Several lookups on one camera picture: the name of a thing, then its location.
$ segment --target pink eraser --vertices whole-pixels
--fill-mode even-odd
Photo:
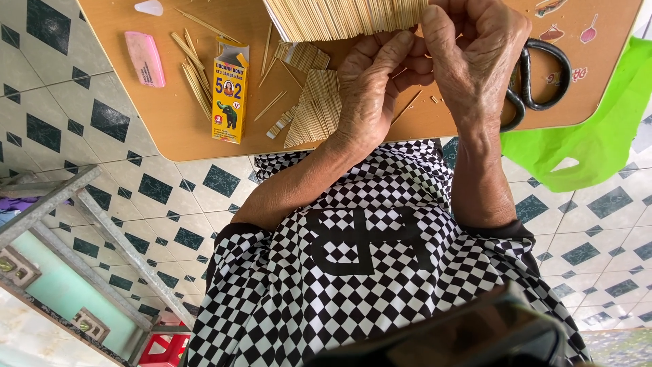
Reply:
[[[163,67],[154,37],[140,32],[125,32],[125,38],[140,84],[156,88],[164,87],[165,76],[163,76]]]

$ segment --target green plastic bag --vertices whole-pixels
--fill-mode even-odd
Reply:
[[[651,92],[652,41],[631,37],[588,120],[571,127],[503,133],[503,155],[554,193],[600,184],[627,164]],[[551,172],[566,157],[579,163]]]

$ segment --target wooden table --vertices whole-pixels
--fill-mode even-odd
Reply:
[[[274,140],[265,134],[283,112],[296,104],[301,89],[279,63],[274,65],[263,86],[257,88],[261,79],[260,70],[270,22],[262,0],[160,0],[165,8],[160,17],[136,12],[134,3],[138,2],[137,0],[79,2],[164,157],[172,161],[190,161],[284,150],[283,141],[287,128]],[[519,128],[568,126],[585,121],[600,103],[607,82],[630,35],[642,0],[568,0],[558,10],[542,18],[535,16],[537,1],[505,2],[531,19],[532,37],[539,38],[539,35],[545,33],[553,24],[557,24],[558,29],[564,31],[565,35],[556,45],[566,52],[574,69],[586,68],[586,73],[577,74],[583,78],[572,83],[568,94],[557,106],[544,112],[528,110]],[[209,71],[209,80],[212,80],[210,71],[216,56],[216,35],[185,18],[173,7],[195,15],[235,39],[251,45],[250,95],[247,101],[244,138],[240,145],[211,138],[211,123],[201,111],[181,68],[185,54],[170,37],[173,31],[181,35],[184,27],[189,30],[192,38],[196,40],[198,55]],[[580,35],[591,25],[596,14],[599,15],[595,24],[597,36],[584,44],[580,42]],[[139,31],[154,36],[167,80],[166,87],[150,88],[138,82],[126,49],[125,31]],[[278,33],[274,30],[270,55],[273,54],[278,40]],[[316,42],[315,45],[332,57],[329,68],[336,69],[354,41]],[[533,95],[536,100],[541,101],[551,96],[555,90],[553,84],[546,83],[546,79],[551,72],[557,71],[557,65],[552,58],[538,51],[532,52],[532,62]],[[293,73],[300,82],[304,82],[305,74],[296,69],[293,69]],[[396,122],[387,135],[387,141],[456,134],[445,103],[435,104],[430,100],[431,95],[441,97],[435,84],[426,88],[415,86],[403,92],[398,100],[397,114],[420,89],[423,89],[423,92],[414,102],[414,108],[408,110]],[[254,117],[282,90],[288,91],[286,96],[261,119],[254,121]],[[509,110],[511,108],[507,103],[505,120],[511,119],[508,116]],[[318,144],[319,142],[304,144],[294,147],[293,150],[314,148]]]

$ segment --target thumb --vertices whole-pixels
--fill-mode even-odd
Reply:
[[[437,5],[428,5],[421,15],[421,27],[426,47],[435,64],[451,64],[456,57],[455,24]]]
[[[400,32],[378,51],[374,64],[367,70],[374,77],[384,76],[380,79],[384,79],[384,83],[387,83],[389,74],[405,60],[413,44],[414,34],[412,32]]]

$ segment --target red plastic stool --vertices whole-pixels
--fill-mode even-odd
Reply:
[[[177,367],[179,359],[186,349],[183,345],[188,339],[190,339],[190,335],[174,335],[172,340],[168,342],[163,338],[163,335],[155,334],[149,340],[138,364],[141,367]],[[149,354],[155,342],[165,348],[165,352]]]

